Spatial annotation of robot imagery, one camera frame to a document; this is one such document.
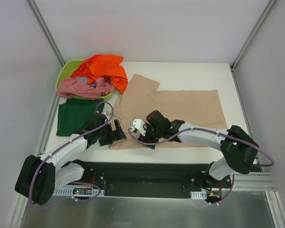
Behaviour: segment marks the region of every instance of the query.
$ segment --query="green basket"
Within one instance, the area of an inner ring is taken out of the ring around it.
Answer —
[[[56,81],[56,91],[57,91],[57,87],[59,85],[59,83],[67,78],[67,77],[71,77],[71,74],[77,70],[77,68],[80,66],[80,64],[83,62],[83,60],[72,60],[72,61],[69,61],[67,62],[62,70],[60,71],[60,74],[58,76],[58,79]],[[113,95],[113,92],[110,92],[107,96],[101,96],[100,98],[98,99],[103,99],[104,101],[108,101],[110,100],[111,96]],[[75,99],[81,99],[81,100],[89,100],[88,98],[84,98],[84,97],[80,97],[80,96],[77,96],[77,95],[74,95],[73,98]]]

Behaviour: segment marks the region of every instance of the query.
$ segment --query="white wall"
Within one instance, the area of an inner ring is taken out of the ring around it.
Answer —
[[[285,0],[265,21],[236,77],[253,137],[276,160],[271,170],[285,209]]]
[[[0,1],[0,228],[23,161],[36,152],[60,69],[26,1]]]
[[[35,0],[66,61],[232,64],[269,0]]]

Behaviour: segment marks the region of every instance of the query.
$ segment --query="pile of clothes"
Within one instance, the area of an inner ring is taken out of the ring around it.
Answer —
[[[123,93],[128,84],[125,70],[119,64],[122,56],[96,55],[86,59],[70,78],[63,79],[57,95],[72,98],[74,95],[95,100],[108,95],[114,88]]]

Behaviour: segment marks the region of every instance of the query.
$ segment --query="green cloth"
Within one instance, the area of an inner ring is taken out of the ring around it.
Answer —
[[[67,99],[64,104],[59,105],[57,136],[70,136],[75,130],[84,126],[91,120],[96,105],[103,99],[80,100]],[[98,111],[102,112],[104,104],[99,105]]]

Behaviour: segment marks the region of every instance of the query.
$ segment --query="metal frame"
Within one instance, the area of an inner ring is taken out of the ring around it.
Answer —
[[[39,23],[39,25],[40,25],[43,33],[44,33],[44,36],[48,40],[48,43],[51,46],[55,56],[57,57],[57,60],[59,61],[61,66],[64,66],[65,61],[64,61],[64,59],[63,59],[55,41],[54,41],[54,39],[53,39],[53,37],[52,37],[52,35],[51,35],[47,25],[46,25],[41,13],[40,13],[35,1],[34,0],[26,0],[26,1],[27,1],[28,5],[30,6],[34,16],[36,17],[36,20]],[[258,31],[260,30],[265,19],[267,18],[267,16],[269,15],[270,11],[272,10],[272,8],[274,7],[274,5],[277,1],[278,0],[270,0],[268,2],[264,11],[262,12],[260,18],[258,19],[257,23],[255,24],[251,33],[249,34],[247,40],[245,41],[245,43],[244,43],[241,51],[239,52],[237,58],[235,59],[234,64],[231,67],[231,72],[232,72],[232,75],[234,78],[236,90],[237,90],[237,93],[239,96],[243,115],[244,115],[245,122],[246,122],[246,125],[248,128],[248,133],[250,136],[252,136],[252,133],[251,133],[251,129],[249,126],[247,115],[246,115],[245,104],[244,104],[243,99],[242,99],[242,95],[241,95],[242,93],[240,92],[240,89],[239,89],[239,86],[238,86],[238,83],[236,80],[236,76],[234,74],[234,70],[237,67],[237,65],[239,64],[239,62],[241,61],[243,55],[247,51],[247,48],[250,46],[251,42],[253,41],[254,37],[256,36]],[[43,132],[43,136],[42,136],[41,141],[40,141],[39,146],[38,146],[37,154],[40,154],[40,152],[45,151],[45,148],[46,148],[47,143],[48,143],[50,131],[51,131],[51,128],[53,125],[53,121],[55,118],[55,113],[57,111],[58,102],[59,102],[59,98],[56,95],[54,97],[52,105],[51,105],[51,110],[50,110],[50,113],[49,113],[48,118],[47,118],[47,122],[46,122],[46,126],[45,126],[45,129]],[[249,175],[235,174],[234,190],[235,191],[237,191],[237,190],[238,191],[241,191],[241,190],[265,191],[267,199],[268,199],[269,207],[270,207],[270,210],[272,213],[272,217],[274,219],[275,226],[279,227],[279,228],[285,227],[285,213],[283,211],[282,204],[281,204],[280,198],[279,198],[279,194],[277,192],[275,182],[272,178],[271,173],[265,173],[265,172],[250,173]],[[9,217],[9,221],[7,223],[8,227],[11,227],[11,228],[20,227],[27,200],[28,199],[26,197],[24,197],[20,194],[16,195],[16,199],[15,199],[13,207],[12,207],[12,212],[11,212],[11,215]]]

